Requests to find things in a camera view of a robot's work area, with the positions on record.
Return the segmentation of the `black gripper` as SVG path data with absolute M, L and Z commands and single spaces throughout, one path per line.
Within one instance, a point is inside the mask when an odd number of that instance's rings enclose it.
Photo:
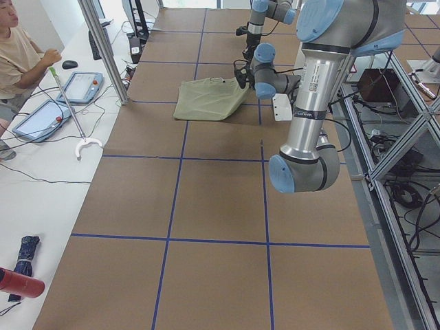
M 251 61 L 254 56 L 254 51 L 261 42 L 261 34 L 247 33 L 246 48 L 242 51 L 243 57 L 247 61 Z
M 254 89 L 255 79 L 254 72 L 250 67 L 244 68 L 245 75 L 245 85 L 247 85 L 250 89 Z

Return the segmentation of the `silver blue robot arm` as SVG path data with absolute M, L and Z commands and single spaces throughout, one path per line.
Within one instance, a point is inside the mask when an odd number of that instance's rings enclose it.
M 269 160 L 269 178 L 281 193 L 312 192 L 330 187 L 340 160 L 322 124 L 338 70 L 349 56 L 371 56 L 399 47 L 404 37 L 404 1 L 306 1 L 300 10 L 290 1 L 255 1 L 248 35 L 249 69 L 256 96 L 296 93 L 286 143 Z M 301 76 L 275 71 L 274 46 L 260 42 L 267 18 L 296 24 L 305 61 Z
M 296 12 L 292 1 L 253 1 L 249 21 L 246 25 L 236 29 L 237 36 L 246 35 L 246 48 L 243 50 L 244 59 L 252 60 L 254 51 L 261 42 L 266 19 L 291 25 L 294 22 Z

